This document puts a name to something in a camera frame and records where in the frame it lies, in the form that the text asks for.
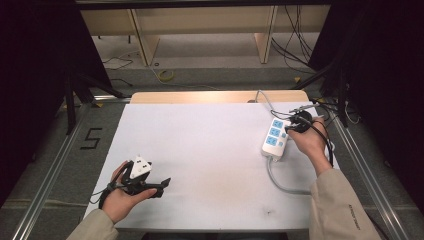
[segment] hand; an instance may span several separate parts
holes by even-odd
[[[127,161],[123,162],[121,166],[119,166],[112,175],[111,180],[119,173],[119,170],[127,163]],[[118,177],[117,182],[121,182],[122,173]],[[117,223],[124,219],[131,209],[137,205],[139,202],[150,198],[156,193],[156,189],[148,189],[137,195],[131,196],[126,194],[122,189],[113,190],[109,196],[106,198],[103,204],[103,211],[109,216],[113,223]]]
[[[314,118],[313,120],[315,121],[313,126],[327,137],[323,125],[324,120],[322,118]],[[331,164],[328,162],[324,153],[326,142],[314,129],[309,128],[304,133],[289,130],[287,133],[294,140],[297,148],[299,148],[299,150],[308,156],[309,160],[311,160],[317,176],[328,169],[332,169]]]

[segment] power strip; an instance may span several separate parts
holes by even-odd
[[[279,118],[274,118],[272,120],[262,146],[262,155],[265,157],[271,156],[274,162],[280,160],[286,148],[287,139],[289,138],[285,127],[290,126],[290,124],[290,121],[281,120]]]

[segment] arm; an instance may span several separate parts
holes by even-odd
[[[314,126],[325,135],[323,120]],[[380,239],[352,186],[325,157],[325,143],[313,129],[289,130],[301,152],[315,168],[317,181],[311,187],[310,239]]]
[[[123,162],[113,172],[112,180],[126,163],[126,161]],[[115,229],[115,223],[124,219],[135,205],[150,198],[155,193],[156,189],[148,189],[137,195],[130,196],[122,189],[115,189],[106,198],[102,210],[96,209],[87,215],[68,239],[116,239],[118,231]]]

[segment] person's left hand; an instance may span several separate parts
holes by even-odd
[[[112,180],[126,163],[127,161],[123,162],[121,166],[113,172]],[[123,174],[121,173],[117,182],[121,182],[122,175]],[[131,196],[126,194],[122,189],[117,188],[106,198],[102,210],[109,216],[113,223],[117,223],[124,219],[135,205],[150,198],[156,193],[156,191],[157,190],[155,188],[152,188]]]

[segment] sleeve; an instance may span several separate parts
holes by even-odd
[[[112,220],[100,209],[93,210],[69,235],[68,240],[116,239],[118,231]]]
[[[310,239],[380,239],[340,170],[323,172],[311,195]]]

